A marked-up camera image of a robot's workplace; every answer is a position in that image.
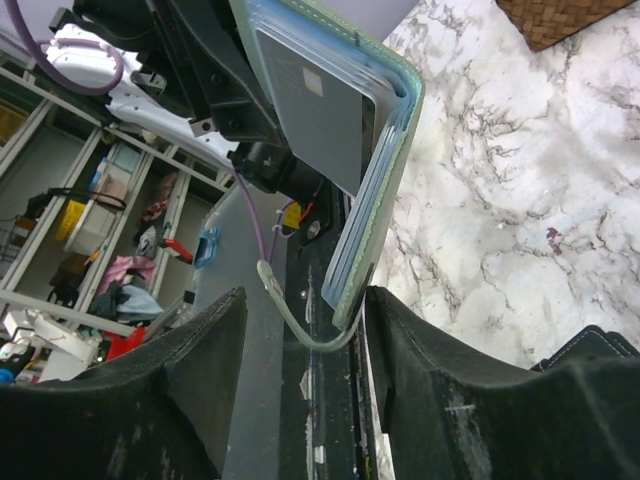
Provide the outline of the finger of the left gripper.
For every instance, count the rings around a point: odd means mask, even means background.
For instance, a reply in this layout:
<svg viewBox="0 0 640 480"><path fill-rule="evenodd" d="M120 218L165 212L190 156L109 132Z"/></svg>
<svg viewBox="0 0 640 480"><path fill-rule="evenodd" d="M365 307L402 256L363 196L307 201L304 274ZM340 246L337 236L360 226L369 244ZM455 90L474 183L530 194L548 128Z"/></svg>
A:
<svg viewBox="0 0 640 480"><path fill-rule="evenodd" d="M149 1L157 39L144 65L166 81L161 105L235 142L281 145L227 1Z"/></svg>

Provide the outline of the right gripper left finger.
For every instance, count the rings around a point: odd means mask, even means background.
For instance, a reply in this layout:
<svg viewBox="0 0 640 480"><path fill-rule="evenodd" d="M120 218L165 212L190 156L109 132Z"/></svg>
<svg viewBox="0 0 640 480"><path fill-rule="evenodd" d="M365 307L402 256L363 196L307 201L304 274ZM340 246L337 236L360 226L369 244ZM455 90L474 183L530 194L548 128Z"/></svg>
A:
<svg viewBox="0 0 640 480"><path fill-rule="evenodd" d="M72 380L2 387L2 478L220 478L247 317L235 288Z"/></svg>

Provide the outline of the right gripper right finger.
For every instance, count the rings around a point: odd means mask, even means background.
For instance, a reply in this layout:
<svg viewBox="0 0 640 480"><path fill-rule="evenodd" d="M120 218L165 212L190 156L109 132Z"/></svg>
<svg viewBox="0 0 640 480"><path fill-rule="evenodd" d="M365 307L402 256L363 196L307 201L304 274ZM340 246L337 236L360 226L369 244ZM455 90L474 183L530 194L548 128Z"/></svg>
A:
<svg viewBox="0 0 640 480"><path fill-rule="evenodd" d="M399 479L635 479L639 357L544 372L486 355L382 287L364 321Z"/></svg>

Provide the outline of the grey credit card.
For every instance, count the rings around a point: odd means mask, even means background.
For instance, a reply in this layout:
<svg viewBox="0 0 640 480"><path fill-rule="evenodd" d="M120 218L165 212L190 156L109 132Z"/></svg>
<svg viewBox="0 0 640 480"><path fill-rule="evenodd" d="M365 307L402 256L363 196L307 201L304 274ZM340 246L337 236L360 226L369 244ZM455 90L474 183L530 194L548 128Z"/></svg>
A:
<svg viewBox="0 0 640 480"><path fill-rule="evenodd" d="M272 100L292 153L355 196L376 138L375 104L361 91L256 31Z"/></svg>

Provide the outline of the green card holder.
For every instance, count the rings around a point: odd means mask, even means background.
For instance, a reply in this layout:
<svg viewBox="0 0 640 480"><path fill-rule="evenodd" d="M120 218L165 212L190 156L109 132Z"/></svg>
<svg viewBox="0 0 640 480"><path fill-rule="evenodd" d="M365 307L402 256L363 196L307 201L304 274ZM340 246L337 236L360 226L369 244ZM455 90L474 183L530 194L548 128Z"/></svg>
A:
<svg viewBox="0 0 640 480"><path fill-rule="evenodd" d="M274 33L375 104L372 156L357 194L348 194L355 202L321 288L335 311L334 326L344 330L381 253L424 83L408 61L316 1L234 1L231 8L250 65L274 108L257 30Z"/></svg>

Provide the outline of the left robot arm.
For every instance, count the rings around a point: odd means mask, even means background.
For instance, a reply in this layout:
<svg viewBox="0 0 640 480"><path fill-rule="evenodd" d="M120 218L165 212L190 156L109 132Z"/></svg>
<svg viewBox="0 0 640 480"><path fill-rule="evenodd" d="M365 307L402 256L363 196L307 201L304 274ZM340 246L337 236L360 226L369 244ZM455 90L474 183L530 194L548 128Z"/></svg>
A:
<svg viewBox="0 0 640 480"><path fill-rule="evenodd" d="M76 1L55 41L48 59L83 86L122 74L99 102L123 124L221 163L290 152L228 1Z"/></svg>

